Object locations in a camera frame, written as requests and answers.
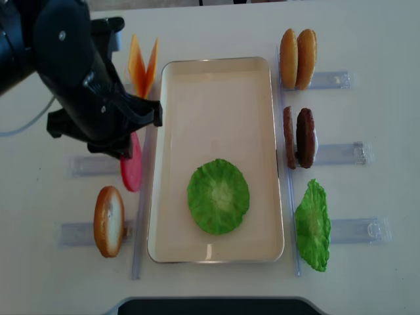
tray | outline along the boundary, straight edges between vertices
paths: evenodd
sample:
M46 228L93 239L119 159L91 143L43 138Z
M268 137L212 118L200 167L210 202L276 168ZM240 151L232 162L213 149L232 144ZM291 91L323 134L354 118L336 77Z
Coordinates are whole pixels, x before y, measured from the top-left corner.
M284 249L270 68L265 59L172 62L163 69L148 254L158 263L275 261ZM221 236L193 221L186 188L216 158L244 174L250 207Z

food item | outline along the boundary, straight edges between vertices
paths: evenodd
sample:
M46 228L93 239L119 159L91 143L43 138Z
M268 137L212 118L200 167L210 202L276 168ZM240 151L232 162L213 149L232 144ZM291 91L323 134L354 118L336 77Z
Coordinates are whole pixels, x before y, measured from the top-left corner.
M135 86L136 95L146 98L152 89L153 82L156 77L156 65L158 63L159 39L155 41L155 45L150 55L147 71L144 66L140 43L136 34L131 38L130 56L128 70L131 77L131 83Z
M133 155L131 159L121 157L121 176L126 189L130 192L138 192L142 184L142 151L136 133L131 133Z
M94 208L94 242L102 256L116 257L123 241L124 204L117 188L103 187Z
M152 89L153 82L156 78L156 66L158 64L158 51L159 51L159 38L156 39L155 45L153 46L152 53L149 58L149 65L147 66L146 82L144 84L144 96L146 98Z
M187 192L192 218L210 234L237 228L249 209L249 190L243 174L224 159L199 167L191 176Z
M133 34L133 37L131 38L128 70L131 76L131 83L136 89L136 95L142 97L145 92L146 68L144 67L140 43L138 42L136 34Z
M297 40L295 32L289 28L280 44L280 73L285 87L294 89L297 78Z
M297 116L296 143L296 158L301 167L308 169L314 163L318 148L314 118L309 108L303 108Z
M305 90L314 74L317 45L313 30L303 31L297 38L299 62L297 66L296 87Z
M297 248L301 257L315 270L326 271L329 258L331 221L327 197L322 186L312 179L295 212Z
M286 107L283 110L283 131L286 147L287 166L291 169L296 168L295 159L295 141L293 136L293 121L291 118L291 108Z

toasted bread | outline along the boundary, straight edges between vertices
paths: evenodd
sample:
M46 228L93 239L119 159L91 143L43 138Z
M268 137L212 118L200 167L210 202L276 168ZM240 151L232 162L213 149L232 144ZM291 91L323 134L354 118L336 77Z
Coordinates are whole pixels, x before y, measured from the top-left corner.
M299 61L297 66L296 87L305 90L312 79L317 55L316 34L305 30L297 38Z
M297 40L295 32L289 28L280 44L280 73L282 82L288 89L294 89L297 78Z
M103 187L94 209L94 241L102 256L116 257L124 234L124 204L117 188Z

black robotic arm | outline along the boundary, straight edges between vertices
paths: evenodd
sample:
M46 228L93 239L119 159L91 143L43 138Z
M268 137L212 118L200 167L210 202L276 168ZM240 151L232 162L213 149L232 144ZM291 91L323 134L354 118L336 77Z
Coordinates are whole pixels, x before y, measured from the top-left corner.
M161 126L162 108L119 80L111 53L123 27L122 18L91 21L83 0L0 0L0 94L37 71L63 106L49 113L51 136L130 158L130 134Z

white table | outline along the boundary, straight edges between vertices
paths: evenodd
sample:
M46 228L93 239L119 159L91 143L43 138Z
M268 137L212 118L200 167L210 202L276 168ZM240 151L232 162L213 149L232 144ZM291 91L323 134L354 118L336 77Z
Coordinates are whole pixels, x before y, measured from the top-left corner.
M145 56L159 36L158 73L172 60L262 56L272 69L273 88L276 46L284 31L316 30L316 70L350 70L358 86L305 91L287 104L304 102L313 109L321 144L370 141L375 163L296 171L296 199L308 179L317 178L327 191L332 219L386 215L393 241L332 245L326 273L303 264L297 278L289 209L283 204L285 251L278 262L162 265L144 250L141 280L131 281L133 246L107 260L95 247L59 248L60 225L91 222L98 191L122 184L114 177L66 178L67 159L87 155L85 145L53 140L45 116L21 135L0 138L0 313L97 314L132 297L259 296L299 297L328 314L417 314L419 11L418 2L305 1L94 14L125 19L124 49L113 57L121 77L135 32ZM274 90L275 104L277 96ZM0 98L1 128L21 125L49 98L31 76ZM138 196L120 191L133 219Z

